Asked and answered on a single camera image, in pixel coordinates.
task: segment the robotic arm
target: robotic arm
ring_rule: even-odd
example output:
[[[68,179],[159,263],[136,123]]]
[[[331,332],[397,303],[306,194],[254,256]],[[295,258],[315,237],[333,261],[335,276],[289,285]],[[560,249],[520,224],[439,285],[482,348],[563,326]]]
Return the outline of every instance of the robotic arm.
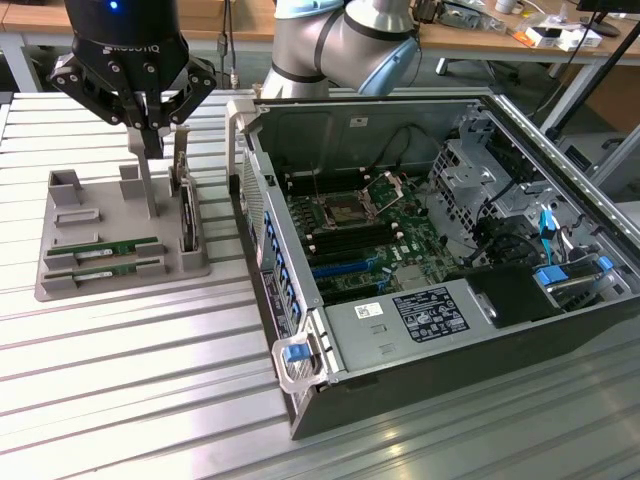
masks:
[[[216,87],[213,65],[189,55],[175,0],[65,0],[65,6],[72,53],[58,59],[50,80],[105,122],[123,122],[132,153],[162,158],[171,122],[183,123]],[[188,85],[162,102],[185,68]]]
[[[328,79],[362,95],[389,94],[418,49],[409,3],[278,0],[263,97],[326,97]]]

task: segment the gray plastic bracket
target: gray plastic bracket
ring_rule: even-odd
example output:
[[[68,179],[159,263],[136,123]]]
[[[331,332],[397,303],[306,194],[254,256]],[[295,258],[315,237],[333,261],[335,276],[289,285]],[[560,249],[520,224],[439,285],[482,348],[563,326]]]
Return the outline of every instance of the gray plastic bracket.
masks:
[[[144,184],[141,179],[120,180],[118,183],[124,201],[144,198]]]
[[[164,263],[163,257],[158,257],[160,263],[153,265],[140,265],[136,267],[136,273],[141,278],[157,277],[159,275],[166,275],[167,266]]]
[[[54,247],[74,247],[76,245],[89,245],[91,243],[98,243],[100,236],[98,232],[81,233],[78,235],[63,236],[53,239]]]
[[[178,239],[178,249],[180,250],[178,253],[180,268],[183,272],[197,270],[204,267],[208,262],[208,258],[202,253],[202,245],[193,252],[185,252],[183,240],[180,238]]]
[[[136,254],[140,258],[160,257],[164,255],[164,252],[164,245],[160,242],[136,245]]]
[[[120,165],[120,178],[122,180],[137,180],[140,178],[137,165]]]
[[[49,195],[56,207],[80,205],[80,180],[75,170],[57,170],[49,173]]]
[[[53,214],[53,224],[58,228],[87,225],[90,223],[100,223],[99,209],[89,208],[86,210],[71,210],[64,213]]]
[[[40,284],[46,292],[59,292],[62,290],[78,289],[78,285],[73,280],[71,270],[69,270],[69,274],[65,275],[64,277],[43,278]]]
[[[65,253],[64,255],[46,255],[43,260],[45,265],[49,267],[49,270],[60,270],[78,266],[78,260],[73,253]]]

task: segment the label sticker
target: label sticker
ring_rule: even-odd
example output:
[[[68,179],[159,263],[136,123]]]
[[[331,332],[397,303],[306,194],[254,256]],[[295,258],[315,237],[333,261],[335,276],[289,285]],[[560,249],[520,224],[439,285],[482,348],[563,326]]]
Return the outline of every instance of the label sticker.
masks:
[[[366,127],[369,123],[369,117],[351,117],[349,122],[350,128]]]
[[[428,342],[469,330],[445,287],[396,297],[393,303],[414,342]]]
[[[367,303],[366,305],[358,305],[355,307],[356,315],[362,320],[363,318],[375,317],[382,315],[382,307],[379,303]]]

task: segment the green circuit board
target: green circuit board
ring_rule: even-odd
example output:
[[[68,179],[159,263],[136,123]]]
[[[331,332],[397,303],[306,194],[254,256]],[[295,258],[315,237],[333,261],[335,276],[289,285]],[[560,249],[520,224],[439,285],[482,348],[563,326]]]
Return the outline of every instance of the green circuit board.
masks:
[[[358,250],[371,261],[369,271],[316,278],[325,303],[346,301],[344,297],[348,294],[339,292],[353,292],[355,300],[422,288],[441,282],[449,272],[459,268],[418,198],[406,184],[401,190],[402,196],[398,195],[397,184],[383,179],[370,186],[364,195],[362,191],[348,191],[287,199],[303,245],[311,242],[309,235],[341,229],[353,231],[371,225],[397,224],[397,232],[401,232],[397,235],[400,238],[394,237],[392,242]],[[307,251],[307,258],[313,257]],[[340,301],[327,302],[334,294],[340,295]]]

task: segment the aluminum profile table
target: aluminum profile table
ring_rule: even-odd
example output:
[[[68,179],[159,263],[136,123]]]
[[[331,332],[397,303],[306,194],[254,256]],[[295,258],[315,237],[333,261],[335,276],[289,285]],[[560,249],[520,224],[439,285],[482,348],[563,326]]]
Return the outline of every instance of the aluminum profile table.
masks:
[[[211,274],[46,304],[32,285],[49,170],[115,180],[135,159],[123,127],[62,95],[21,94],[0,109],[3,480],[640,474],[638,321],[571,355],[290,441],[224,186],[230,98],[216,92],[190,121]]]

